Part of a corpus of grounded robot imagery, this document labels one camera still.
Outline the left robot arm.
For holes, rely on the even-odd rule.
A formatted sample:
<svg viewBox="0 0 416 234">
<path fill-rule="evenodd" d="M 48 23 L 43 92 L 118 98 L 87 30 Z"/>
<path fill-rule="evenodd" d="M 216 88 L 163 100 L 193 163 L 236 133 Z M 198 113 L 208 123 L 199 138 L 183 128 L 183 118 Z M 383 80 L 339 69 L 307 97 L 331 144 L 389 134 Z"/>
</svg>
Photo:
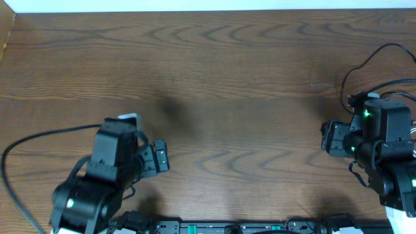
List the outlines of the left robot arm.
<svg viewBox="0 0 416 234">
<path fill-rule="evenodd" d="M 91 156 L 80 159 L 53 193 L 52 233 L 108 230 L 126 199 L 124 192 L 169 169 L 166 142 L 149 142 L 139 115 L 105 119 Z"/>
</svg>

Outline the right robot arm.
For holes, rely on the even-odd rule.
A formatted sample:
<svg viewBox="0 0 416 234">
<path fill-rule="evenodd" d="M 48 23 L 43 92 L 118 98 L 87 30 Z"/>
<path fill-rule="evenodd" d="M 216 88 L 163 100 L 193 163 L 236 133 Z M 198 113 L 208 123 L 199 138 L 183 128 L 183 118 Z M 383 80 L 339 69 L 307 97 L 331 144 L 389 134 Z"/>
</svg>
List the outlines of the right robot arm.
<svg viewBox="0 0 416 234">
<path fill-rule="evenodd" d="M 321 148 L 332 157 L 348 157 L 368 181 L 359 182 L 379 195 L 393 233 L 415 232 L 415 141 L 411 111 L 401 101 L 377 94 L 350 97 L 350 122 L 328 120 L 320 128 Z"/>
</svg>

